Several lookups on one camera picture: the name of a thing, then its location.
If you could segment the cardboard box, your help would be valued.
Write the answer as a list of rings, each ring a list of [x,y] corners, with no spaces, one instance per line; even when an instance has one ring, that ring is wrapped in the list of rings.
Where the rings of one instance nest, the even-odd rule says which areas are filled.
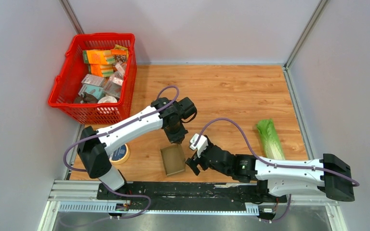
[[[167,146],[160,150],[167,177],[185,171],[185,154],[180,144]]]

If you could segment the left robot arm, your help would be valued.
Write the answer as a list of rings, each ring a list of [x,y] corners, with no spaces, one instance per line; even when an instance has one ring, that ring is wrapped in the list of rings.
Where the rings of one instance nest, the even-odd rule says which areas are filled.
[[[110,156],[122,145],[158,129],[164,130],[170,143],[181,144],[188,133],[184,124],[192,121],[197,112],[188,97],[180,101],[162,97],[139,113],[109,127],[98,130],[85,128],[77,147],[84,171],[91,179],[99,179],[115,199],[125,198],[128,193],[126,180],[113,167]]]

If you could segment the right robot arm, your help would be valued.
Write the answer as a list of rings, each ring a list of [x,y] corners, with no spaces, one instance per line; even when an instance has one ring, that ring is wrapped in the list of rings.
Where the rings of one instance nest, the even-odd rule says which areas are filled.
[[[263,202],[273,196],[320,193],[335,201],[355,200],[351,168],[334,154],[306,161],[259,160],[252,154],[232,154],[217,145],[209,145],[185,163],[195,175],[210,168],[241,183],[256,181],[255,194]]]

